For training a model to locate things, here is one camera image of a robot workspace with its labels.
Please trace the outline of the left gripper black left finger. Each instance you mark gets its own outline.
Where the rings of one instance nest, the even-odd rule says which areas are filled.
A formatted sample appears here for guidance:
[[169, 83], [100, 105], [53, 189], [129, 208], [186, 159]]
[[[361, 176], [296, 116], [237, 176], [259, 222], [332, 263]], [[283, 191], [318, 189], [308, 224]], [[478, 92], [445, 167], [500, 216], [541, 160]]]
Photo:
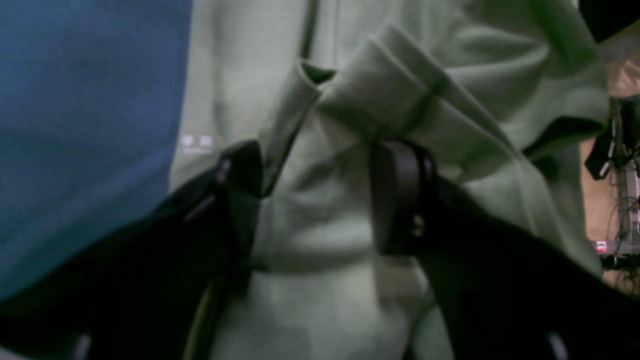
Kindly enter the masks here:
[[147, 217], [1, 301], [1, 348], [25, 360], [180, 360], [207, 289], [250, 253], [256, 140], [227, 148]]

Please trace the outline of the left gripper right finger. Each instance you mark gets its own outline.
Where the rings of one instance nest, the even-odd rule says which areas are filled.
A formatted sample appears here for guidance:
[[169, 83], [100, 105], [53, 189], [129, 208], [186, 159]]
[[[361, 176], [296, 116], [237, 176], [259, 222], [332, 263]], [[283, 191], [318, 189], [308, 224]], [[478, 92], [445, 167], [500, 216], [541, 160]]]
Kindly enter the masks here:
[[637, 360], [639, 300], [550, 244], [487, 214], [428, 150], [370, 146], [379, 253], [416, 260], [457, 360]]

